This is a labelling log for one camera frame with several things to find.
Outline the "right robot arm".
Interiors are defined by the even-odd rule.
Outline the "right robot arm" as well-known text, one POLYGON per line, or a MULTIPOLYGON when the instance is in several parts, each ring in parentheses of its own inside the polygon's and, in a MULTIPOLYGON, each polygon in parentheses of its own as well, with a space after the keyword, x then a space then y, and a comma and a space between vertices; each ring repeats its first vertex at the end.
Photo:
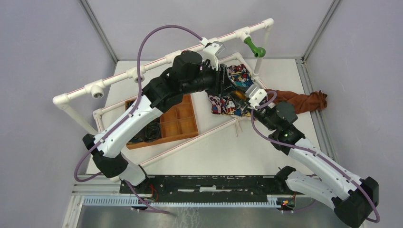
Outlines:
POLYGON ((283 168, 275 179, 277 192, 290 190, 303 193, 327 205, 336 216, 351 228, 364 221, 380 222, 379 183, 368 176, 362 178, 329 158, 294 126, 298 119, 294 107, 280 102, 254 103, 251 99, 236 99, 236 106, 248 111, 255 132, 271 142, 278 150, 310 169, 315 178, 307 177, 292 167, 283 168))

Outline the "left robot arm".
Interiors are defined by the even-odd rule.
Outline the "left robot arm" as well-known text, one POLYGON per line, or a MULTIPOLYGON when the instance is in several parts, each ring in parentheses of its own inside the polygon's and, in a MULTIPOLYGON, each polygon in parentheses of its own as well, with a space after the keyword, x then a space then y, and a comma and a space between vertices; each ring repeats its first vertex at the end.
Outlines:
POLYGON ((146 172, 121 152, 126 144, 153 120, 183 100, 183 96, 205 91, 212 96, 227 96, 235 91, 228 67, 203 60, 193 51, 176 56, 172 66, 141 90, 135 104, 108 128, 83 138, 96 167, 107 178, 118 177, 131 184, 138 193, 149 189, 146 172))

